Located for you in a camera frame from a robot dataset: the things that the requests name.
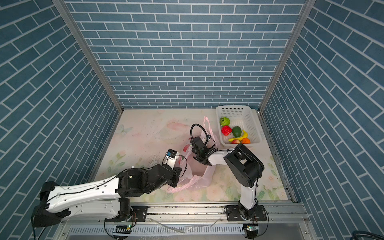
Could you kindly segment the aluminium front rail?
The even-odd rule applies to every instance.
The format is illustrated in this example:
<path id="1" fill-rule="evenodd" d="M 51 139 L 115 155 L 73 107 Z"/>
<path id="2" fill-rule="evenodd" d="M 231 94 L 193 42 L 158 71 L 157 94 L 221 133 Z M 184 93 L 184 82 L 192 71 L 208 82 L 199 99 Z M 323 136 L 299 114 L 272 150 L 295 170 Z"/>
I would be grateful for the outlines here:
<path id="1" fill-rule="evenodd" d="M 148 212 L 144 222 L 138 224 L 149 224 L 159 222 L 161 224 L 211 224 L 215 221 L 230 223 L 227 221 L 224 207 L 237 205 L 237 203 L 178 203 L 178 204 L 139 204 L 133 203 L 130 206 L 147 206 Z M 302 204 L 295 204 L 287 201 L 262 202 L 267 211 L 266 221 L 239 221 L 263 223 L 308 223 L 309 217 Z M 86 203 L 71 207 L 70 211 L 75 214 L 64 218 L 60 227 L 65 225 L 102 225 L 105 219 L 118 215 L 120 203 L 115 201 L 100 201 Z"/>

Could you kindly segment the light green bumpy fruit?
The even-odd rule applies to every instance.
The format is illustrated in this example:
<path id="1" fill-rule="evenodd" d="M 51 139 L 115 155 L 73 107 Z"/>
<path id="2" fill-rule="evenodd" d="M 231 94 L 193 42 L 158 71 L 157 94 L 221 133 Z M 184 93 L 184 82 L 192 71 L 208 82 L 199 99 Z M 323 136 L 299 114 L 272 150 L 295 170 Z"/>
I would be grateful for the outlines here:
<path id="1" fill-rule="evenodd" d="M 230 123 L 231 123 L 231 121 L 229 118 L 227 118 L 227 117 L 221 117 L 220 118 L 220 126 L 221 127 L 229 126 Z"/>

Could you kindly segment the orange tangerine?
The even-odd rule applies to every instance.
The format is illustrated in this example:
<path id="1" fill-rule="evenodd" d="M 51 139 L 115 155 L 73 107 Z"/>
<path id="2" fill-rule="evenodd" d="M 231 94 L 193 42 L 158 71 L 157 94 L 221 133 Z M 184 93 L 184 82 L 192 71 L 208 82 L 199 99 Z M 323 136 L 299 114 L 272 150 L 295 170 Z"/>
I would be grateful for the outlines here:
<path id="1" fill-rule="evenodd" d="M 242 144 L 251 144 L 251 140 L 248 139 L 248 138 L 244 138 L 244 139 L 241 140 L 241 143 Z"/>

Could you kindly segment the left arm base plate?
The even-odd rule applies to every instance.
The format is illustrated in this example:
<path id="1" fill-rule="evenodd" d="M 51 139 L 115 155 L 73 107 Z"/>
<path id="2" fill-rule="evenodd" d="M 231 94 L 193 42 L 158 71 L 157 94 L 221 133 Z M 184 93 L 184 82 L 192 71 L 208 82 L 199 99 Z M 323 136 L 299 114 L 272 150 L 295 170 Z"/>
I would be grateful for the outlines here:
<path id="1" fill-rule="evenodd" d="M 107 223 L 137 223 L 144 222 L 147 217 L 147 206 L 129 206 L 118 210 L 118 215 L 113 218 L 105 219 Z"/>

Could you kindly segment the red apple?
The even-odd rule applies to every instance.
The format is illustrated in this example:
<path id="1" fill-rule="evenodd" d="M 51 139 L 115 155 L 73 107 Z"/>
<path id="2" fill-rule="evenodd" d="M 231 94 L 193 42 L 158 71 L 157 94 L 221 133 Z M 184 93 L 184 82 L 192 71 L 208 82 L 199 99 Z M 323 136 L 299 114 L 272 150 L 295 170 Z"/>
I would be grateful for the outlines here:
<path id="1" fill-rule="evenodd" d="M 232 133 L 232 128 L 229 126 L 223 126 L 221 132 L 224 136 L 229 136 Z"/>

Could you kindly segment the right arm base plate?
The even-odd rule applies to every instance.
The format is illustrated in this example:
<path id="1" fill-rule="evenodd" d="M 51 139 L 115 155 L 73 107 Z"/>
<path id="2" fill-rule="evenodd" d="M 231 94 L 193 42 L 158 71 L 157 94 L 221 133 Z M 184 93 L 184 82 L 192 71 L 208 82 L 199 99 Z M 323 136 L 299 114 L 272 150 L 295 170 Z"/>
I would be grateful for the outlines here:
<path id="1" fill-rule="evenodd" d="M 240 202 L 237 205 L 227 205 L 224 212 L 228 222 L 239 221 L 266 221 L 268 219 L 266 209 L 263 205 L 256 204 L 250 210 L 244 207 Z"/>

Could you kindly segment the pink plastic bag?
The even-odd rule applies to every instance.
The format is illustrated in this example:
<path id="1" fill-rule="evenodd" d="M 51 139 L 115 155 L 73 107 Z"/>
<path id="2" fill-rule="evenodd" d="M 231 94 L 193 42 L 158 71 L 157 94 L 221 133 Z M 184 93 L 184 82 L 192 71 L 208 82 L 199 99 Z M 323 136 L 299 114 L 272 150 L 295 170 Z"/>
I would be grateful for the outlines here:
<path id="1" fill-rule="evenodd" d="M 213 140 L 217 138 L 214 135 L 210 126 L 210 121 L 207 117 L 204 117 L 203 126 L 197 127 L 197 130 L 190 133 L 191 127 L 186 127 L 188 134 L 183 137 L 185 142 L 180 157 L 176 162 L 177 167 L 187 168 L 182 171 L 182 177 L 179 178 L 178 186 L 168 187 L 166 192 L 169 194 L 176 194 L 180 192 L 192 192 L 198 191 L 208 187 L 213 178 L 215 172 L 215 166 L 204 165 L 194 159 L 195 154 L 192 152 L 192 144 L 190 143 L 193 136 L 204 139 L 206 134 L 210 135 Z"/>

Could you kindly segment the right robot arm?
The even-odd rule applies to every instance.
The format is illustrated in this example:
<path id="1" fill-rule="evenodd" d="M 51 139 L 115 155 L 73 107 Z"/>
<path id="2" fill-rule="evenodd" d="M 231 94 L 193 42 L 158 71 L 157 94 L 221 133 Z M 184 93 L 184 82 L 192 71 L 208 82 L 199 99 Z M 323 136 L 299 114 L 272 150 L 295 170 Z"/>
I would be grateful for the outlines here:
<path id="1" fill-rule="evenodd" d="M 190 140 L 194 159 L 207 166 L 225 165 L 242 185 L 238 211 L 246 220 L 266 221 L 267 211 L 257 200 L 258 181 L 263 175 L 264 164 L 242 143 L 232 149 L 220 150 L 208 146 L 208 139 L 193 137 Z"/>

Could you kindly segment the yellow banana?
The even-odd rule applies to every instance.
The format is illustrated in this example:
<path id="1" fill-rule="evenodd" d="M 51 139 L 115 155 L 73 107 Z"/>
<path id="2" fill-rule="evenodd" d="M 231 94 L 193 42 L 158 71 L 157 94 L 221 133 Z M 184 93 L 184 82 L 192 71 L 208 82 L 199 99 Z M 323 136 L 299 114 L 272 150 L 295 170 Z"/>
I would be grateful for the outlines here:
<path id="1" fill-rule="evenodd" d="M 228 139 L 228 141 L 229 141 L 229 142 L 233 142 L 234 140 L 239 140 L 239 141 L 241 141 L 241 140 L 246 139 L 246 138 L 248 138 L 248 133 L 247 133 L 245 130 L 243 130 L 243 135 L 242 135 L 241 137 Z"/>

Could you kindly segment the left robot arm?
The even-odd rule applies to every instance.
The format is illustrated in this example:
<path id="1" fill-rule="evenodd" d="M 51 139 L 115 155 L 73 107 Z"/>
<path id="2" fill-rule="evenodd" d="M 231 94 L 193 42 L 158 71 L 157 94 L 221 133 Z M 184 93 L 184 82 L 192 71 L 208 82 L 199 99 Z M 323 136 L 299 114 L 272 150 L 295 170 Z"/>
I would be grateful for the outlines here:
<path id="1" fill-rule="evenodd" d="M 147 169 L 130 168 L 115 176 L 75 186 L 45 182 L 40 203 L 32 212 L 34 228 L 59 224 L 74 216 L 103 216 L 108 222 L 124 222 L 131 217 L 130 198 L 150 194 L 164 185 L 176 187 L 182 168 L 167 164 Z"/>

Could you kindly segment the white perforated plastic basket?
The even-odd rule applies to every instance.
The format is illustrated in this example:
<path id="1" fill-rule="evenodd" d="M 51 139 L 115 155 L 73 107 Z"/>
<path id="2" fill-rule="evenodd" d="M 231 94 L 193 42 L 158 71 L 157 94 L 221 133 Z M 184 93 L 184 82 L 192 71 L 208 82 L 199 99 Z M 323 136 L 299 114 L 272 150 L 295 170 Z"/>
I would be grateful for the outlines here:
<path id="1" fill-rule="evenodd" d="M 234 138 L 233 134 L 225 136 L 222 134 L 220 119 L 226 117 L 230 120 L 229 127 L 240 127 L 242 131 L 247 132 L 248 139 L 251 141 L 247 146 L 255 147 L 262 142 L 261 125 L 256 118 L 256 111 L 248 106 L 219 106 L 216 108 L 217 121 L 220 132 L 220 142 L 223 147 L 230 147 L 229 139 Z"/>

